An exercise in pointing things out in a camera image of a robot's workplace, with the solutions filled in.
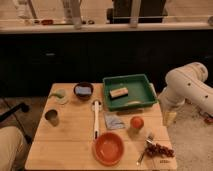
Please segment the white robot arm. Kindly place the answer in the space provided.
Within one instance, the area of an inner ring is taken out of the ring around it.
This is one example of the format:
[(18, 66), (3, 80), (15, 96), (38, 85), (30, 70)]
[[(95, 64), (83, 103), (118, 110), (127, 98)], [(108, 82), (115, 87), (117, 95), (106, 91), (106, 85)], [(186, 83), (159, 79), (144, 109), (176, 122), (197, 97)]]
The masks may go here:
[(163, 112), (175, 111), (188, 99), (213, 117), (213, 87), (205, 84), (206, 66), (192, 62), (170, 70), (165, 76), (166, 87), (158, 96)]

